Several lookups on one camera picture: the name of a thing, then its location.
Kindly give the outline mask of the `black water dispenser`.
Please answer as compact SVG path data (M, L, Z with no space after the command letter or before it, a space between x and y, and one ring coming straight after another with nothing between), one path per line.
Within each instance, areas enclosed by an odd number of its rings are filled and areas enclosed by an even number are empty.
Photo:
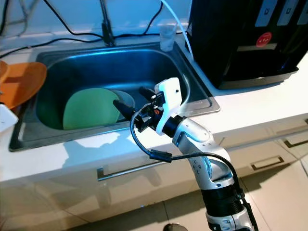
M189 40L218 90L280 83L308 52L308 0L192 0Z

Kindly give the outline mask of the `clear glass bowl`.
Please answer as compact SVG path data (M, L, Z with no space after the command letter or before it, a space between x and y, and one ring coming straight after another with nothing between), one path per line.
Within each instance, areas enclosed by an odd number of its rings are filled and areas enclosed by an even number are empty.
M120 91L120 90L112 90L112 92L114 92L119 101L125 103L127 106L134 106L135 105L135 101L134 98L132 97L132 95L128 94L125 91ZM119 116L117 117L117 122L121 122L121 121L126 121L126 117L123 116L122 114L119 114Z

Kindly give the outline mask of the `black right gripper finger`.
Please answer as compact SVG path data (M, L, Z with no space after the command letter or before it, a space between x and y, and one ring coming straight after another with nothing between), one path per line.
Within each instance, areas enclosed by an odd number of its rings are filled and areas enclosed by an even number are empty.
M139 88L139 94L145 97L145 99L147 99L148 101L156 101L158 97L160 96L154 90L150 90L145 87Z
M141 115L132 106L126 105L125 103L114 100L114 107L120 112L120 114L127 119L127 121L132 121L134 123L142 123Z

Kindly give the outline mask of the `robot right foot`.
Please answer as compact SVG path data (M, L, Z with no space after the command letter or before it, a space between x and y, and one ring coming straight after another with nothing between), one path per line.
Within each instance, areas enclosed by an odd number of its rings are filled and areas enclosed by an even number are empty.
M188 231L188 229L180 224L169 223L163 227L163 231Z

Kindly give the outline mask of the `clear drinking glass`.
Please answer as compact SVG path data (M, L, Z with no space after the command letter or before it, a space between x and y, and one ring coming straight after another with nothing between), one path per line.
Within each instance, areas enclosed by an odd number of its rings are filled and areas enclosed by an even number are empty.
M174 48L176 32L178 30L177 24L160 25L160 49L163 52L170 52Z

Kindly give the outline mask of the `stainless steel sink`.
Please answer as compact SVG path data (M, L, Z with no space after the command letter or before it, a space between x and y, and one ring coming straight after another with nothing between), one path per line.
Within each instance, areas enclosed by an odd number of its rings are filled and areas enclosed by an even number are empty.
M12 152L64 143L126 129L120 119L108 126L64 130L64 106L71 95L90 88L119 90L132 96L135 108L146 103L139 88L177 77L180 81L182 116L218 112L220 106L179 46L163 52L157 42L42 52L37 62L45 64L48 75L37 95L22 106L8 148Z

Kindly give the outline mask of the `green plastic plate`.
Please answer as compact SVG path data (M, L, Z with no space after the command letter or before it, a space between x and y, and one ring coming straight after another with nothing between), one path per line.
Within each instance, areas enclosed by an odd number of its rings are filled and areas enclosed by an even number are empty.
M117 122L119 111L114 101L119 97L111 90L90 88L71 95L64 106L64 130L108 126Z

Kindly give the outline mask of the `orange plastic plate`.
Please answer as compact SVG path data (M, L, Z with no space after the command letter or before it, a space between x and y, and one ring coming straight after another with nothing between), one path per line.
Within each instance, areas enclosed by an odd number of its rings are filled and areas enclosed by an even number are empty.
M22 105L42 88L47 74L40 62L9 64L7 79L0 83L0 103L9 109Z

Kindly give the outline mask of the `black faucet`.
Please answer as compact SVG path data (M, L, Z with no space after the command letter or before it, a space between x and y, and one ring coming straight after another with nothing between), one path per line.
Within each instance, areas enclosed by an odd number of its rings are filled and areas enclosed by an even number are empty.
M99 0L102 10L102 36L106 46L115 46L114 34L111 28L110 20L108 18L108 12L106 10L105 0Z

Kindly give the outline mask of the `white kitchen cabinet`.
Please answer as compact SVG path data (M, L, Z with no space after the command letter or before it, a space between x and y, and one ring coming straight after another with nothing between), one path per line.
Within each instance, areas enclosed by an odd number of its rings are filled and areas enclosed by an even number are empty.
M1 189L5 203L33 191L38 208L80 216L109 217L141 206L199 191L186 160L165 163L99 182L97 168L106 172L156 162L136 147L128 130L12 152L13 131L1 137Z

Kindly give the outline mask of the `orange plastic bowl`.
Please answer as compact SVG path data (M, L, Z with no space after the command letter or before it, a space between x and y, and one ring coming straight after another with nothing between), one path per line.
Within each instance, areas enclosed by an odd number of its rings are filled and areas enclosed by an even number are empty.
M8 70L9 65L3 60L0 60L0 83L4 83L4 81L6 81L8 77Z

